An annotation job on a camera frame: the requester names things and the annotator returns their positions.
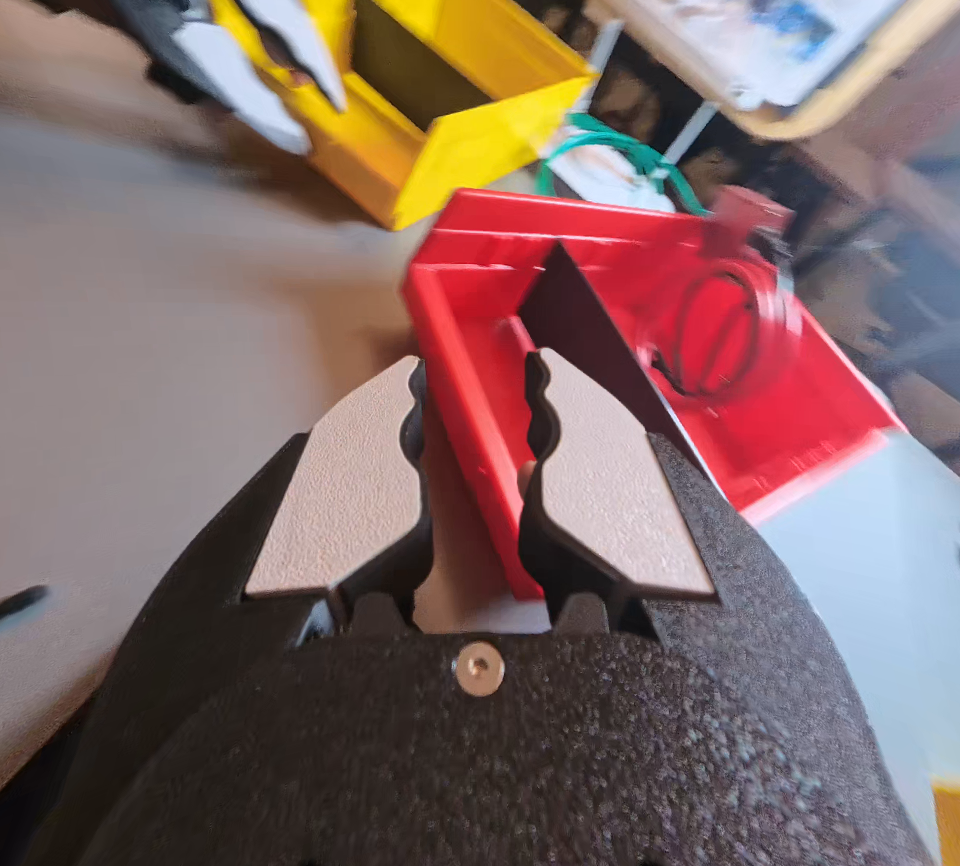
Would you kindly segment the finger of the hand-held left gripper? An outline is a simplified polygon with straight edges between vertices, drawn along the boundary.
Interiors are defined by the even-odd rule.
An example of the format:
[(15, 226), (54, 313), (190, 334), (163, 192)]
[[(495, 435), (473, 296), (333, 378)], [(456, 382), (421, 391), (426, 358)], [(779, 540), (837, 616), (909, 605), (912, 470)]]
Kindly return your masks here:
[(311, 141), (306, 130), (259, 79), (252, 63), (227, 30), (213, 23), (187, 22), (173, 33), (173, 42), (210, 81), (234, 116), (287, 153), (297, 156), (310, 153)]
[(246, 18), (280, 41), (294, 68), (306, 73), (331, 106), (344, 114), (348, 108), (340, 71), (330, 48), (301, 0), (238, 0)]

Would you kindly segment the red plastic bin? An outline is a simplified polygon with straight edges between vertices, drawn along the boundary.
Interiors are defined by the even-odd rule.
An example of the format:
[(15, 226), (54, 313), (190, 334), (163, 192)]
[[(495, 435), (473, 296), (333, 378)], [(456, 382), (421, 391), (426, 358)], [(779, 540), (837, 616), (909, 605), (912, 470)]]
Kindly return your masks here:
[(543, 595), (518, 555), (535, 349), (602, 384), (753, 524), (905, 432), (751, 246), (764, 232), (707, 257), (708, 217), (462, 189), (414, 254), (402, 292), (431, 397), (515, 598)]

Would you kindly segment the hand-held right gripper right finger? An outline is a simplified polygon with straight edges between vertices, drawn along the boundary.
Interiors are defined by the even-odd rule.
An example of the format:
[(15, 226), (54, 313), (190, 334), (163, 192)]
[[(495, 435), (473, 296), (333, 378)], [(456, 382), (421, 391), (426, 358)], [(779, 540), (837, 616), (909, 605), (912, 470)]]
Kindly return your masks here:
[(570, 605), (610, 628), (639, 628), (645, 599), (716, 604), (716, 586), (648, 432), (627, 407), (550, 347), (527, 354), (533, 453), (518, 557), (551, 626)]

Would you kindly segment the red metal port box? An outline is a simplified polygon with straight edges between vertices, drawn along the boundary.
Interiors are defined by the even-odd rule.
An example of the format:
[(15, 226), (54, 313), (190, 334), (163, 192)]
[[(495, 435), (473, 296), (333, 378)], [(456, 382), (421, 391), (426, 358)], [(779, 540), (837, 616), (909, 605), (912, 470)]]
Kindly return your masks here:
[(723, 185), (716, 192), (702, 234), (702, 253), (708, 258), (742, 255), (756, 232), (782, 237), (795, 212), (754, 190)]

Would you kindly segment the white stand base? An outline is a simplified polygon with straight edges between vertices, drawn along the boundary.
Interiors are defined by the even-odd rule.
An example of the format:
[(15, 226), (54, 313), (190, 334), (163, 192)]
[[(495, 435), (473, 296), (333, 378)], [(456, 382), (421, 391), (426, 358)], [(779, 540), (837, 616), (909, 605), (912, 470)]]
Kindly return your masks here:
[(677, 211), (660, 177), (638, 171), (623, 153), (607, 145), (580, 145), (549, 158), (546, 168), (558, 195), (569, 192), (597, 205), (647, 212)]

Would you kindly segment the instruction sheet on clipboard stand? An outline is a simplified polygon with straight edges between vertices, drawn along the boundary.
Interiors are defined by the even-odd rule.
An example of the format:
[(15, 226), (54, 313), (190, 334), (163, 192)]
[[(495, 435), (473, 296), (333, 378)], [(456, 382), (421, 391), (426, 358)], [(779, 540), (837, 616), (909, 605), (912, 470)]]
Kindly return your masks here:
[(749, 111), (727, 101), (699, 59), (686, 54), (632, 1), (588, 1), (620, 20), (630, 40), (699, 98), (713, 103), (735, 127), (767, 141), (806, 140), (833, 127), (958, 15), (958, 0), (906, 0), (860, 52), (799, 106), (789, 110), (762, 105)]

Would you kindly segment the yellow plastic bin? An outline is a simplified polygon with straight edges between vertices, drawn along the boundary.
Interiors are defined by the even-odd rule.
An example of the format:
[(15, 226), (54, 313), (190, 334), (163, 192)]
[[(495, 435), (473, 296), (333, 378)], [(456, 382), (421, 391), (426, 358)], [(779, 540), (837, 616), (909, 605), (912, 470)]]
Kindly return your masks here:
[(514, 0), (301, 1), (340, 70), (345, 112), (273, 60), (236, 0), (210, 4), (306, 129), (307, 163), (388, 231), (533, 163), (595, 77)]

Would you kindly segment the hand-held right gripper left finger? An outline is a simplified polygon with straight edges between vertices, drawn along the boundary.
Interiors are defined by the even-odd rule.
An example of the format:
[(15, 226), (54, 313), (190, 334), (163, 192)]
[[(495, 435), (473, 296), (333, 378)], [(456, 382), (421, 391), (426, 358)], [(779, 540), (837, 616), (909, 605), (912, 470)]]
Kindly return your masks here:
[(433, 568), (424, 452), (426, 363), (406, 355), (312, 426), (245, 584), (245, 597), (335, 596), (348, 614), (390, 596), (413, 620)]

